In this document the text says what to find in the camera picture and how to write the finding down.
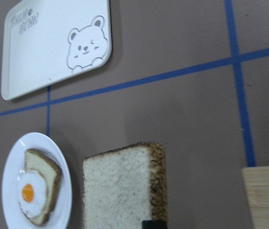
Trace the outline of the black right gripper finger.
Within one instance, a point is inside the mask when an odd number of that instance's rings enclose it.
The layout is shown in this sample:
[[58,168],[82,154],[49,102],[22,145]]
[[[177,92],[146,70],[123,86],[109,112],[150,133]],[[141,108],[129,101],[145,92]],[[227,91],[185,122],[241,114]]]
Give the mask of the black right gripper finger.
[[144,220],[141,226],[142,229],[167,229],[167,223],[164,220]]

